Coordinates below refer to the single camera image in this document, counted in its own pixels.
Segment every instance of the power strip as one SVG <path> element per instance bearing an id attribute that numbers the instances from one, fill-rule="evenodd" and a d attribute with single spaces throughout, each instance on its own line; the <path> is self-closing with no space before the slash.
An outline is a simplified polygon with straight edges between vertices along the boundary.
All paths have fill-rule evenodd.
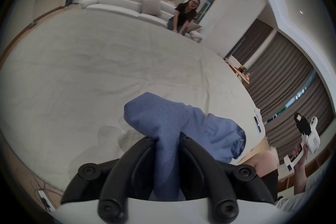
<path id="1" fill-rule="evenodd" d="M 39 193 L 40 199 L 41 199 L 45 209 L 47 210 L 47 212 L 56 211 L 55 207 L 53 206 L 53 204 L 49 200 L 49 197 L 47 196 L 47 194 L 45 194 L 45 192 L 41 189 L 39 189 L 37 192 Z"/>

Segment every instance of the white handheld device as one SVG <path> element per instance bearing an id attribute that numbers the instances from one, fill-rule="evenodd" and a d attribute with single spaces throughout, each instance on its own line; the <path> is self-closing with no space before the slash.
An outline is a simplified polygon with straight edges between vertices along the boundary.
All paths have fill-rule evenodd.
<path id="1" fill-rule="evenodd" d="M 295 113 L 294 120 L 296 122 L 296 127 L 299 129 L 301 133 L 301 148 L 300 153 L 295 158 L 289 159 L 288 155 L 283 158 L 285 165 L 287 166 L 288 170 L 291 171 L 294 169 L 294 166 L 298 163 L 298 161 L 303 156 L 303 146 L 307 145 L 309 152 L 314 154 L 315 151 L 320 146 L 320 137 L 316 131 L 317 125 L 317 117 L 312 117 L 310 123 L 306 120 L 306 118 L 299 113 Z"/>

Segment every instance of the black t-shirt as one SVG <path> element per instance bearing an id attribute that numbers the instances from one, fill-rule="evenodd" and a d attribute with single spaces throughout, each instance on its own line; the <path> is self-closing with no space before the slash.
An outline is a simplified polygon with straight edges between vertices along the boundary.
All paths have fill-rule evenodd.
<path id="1" fill-rule="evenodd" d="M 177 21 L 177 26 L 178 27 L 182 26 L 186 22 L 186 20 L 191 22 L 193 20 L 193 18 L 196 16 L 196 10 L 192 10 L 190 12 L 185 13 L 186 6 L 187 6 L 186 4 L 180 3 L 175 8 L 177 11 L 180 12 L 180 14 L 178 16 L 178 21 Z"/>

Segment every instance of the wooden table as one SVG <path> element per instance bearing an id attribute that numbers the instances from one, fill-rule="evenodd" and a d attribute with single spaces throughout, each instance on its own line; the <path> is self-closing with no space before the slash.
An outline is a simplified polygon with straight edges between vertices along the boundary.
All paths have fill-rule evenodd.
<path id="1" fill-rule="evenodd" d="M 241 76 L 241 78 L 244 80 L 244 82 L 243 82 L 243 85 L 244 85 L 244 86 L 246 86 L 246 84 L 250 84 L 249 80 L 246 79 L 246 76 L 245 76 L 243 73 L 241 73 L 241 71 L 239 71 L 236 67 L 234 67 L 234 66 L 232 65 L 232 63 L 230 63 L 230 61 L 229 61 L 227 58 L 225 58 L 224 61 L 227 62 L 227 64 L 229 65 L 229 67 L 231 67 L 231 69 L 232 69 L 234 72 L 236 72 L 238 75 Z"/>

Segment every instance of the gray curtain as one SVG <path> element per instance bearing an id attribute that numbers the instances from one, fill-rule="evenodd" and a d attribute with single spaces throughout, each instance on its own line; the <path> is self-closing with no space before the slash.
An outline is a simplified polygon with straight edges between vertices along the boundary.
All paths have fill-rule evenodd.
<path id="1" fill-rule="evenodd" d="M 277 33 L 248 71 L 250 85 L 246 90 L 266 121 L 302 89 L 313 66 L 296 46 Z"/>
<path id="2" fill-rule="evenodd" d="M 281 164 L 284 156 L 291 155 L 294 146 L 301 141 L 301 134 L 294 121 L 296 112 L 299 112 L 308 121 L 316 116 L 316 130 L 319 135 L 325 131 L 334 119 L 329 96 L 318 75 L 295 103 L 265 126 L 268 142 L 277 149 Z"/>
<path id="3" fill-rule="evenodd" d="M 256 19 L 246 31 L 246 39 L 232 54 L 242 65 L 255 53 L 260 45 L 265 41 L 273 28 L 266 23 Z"/>

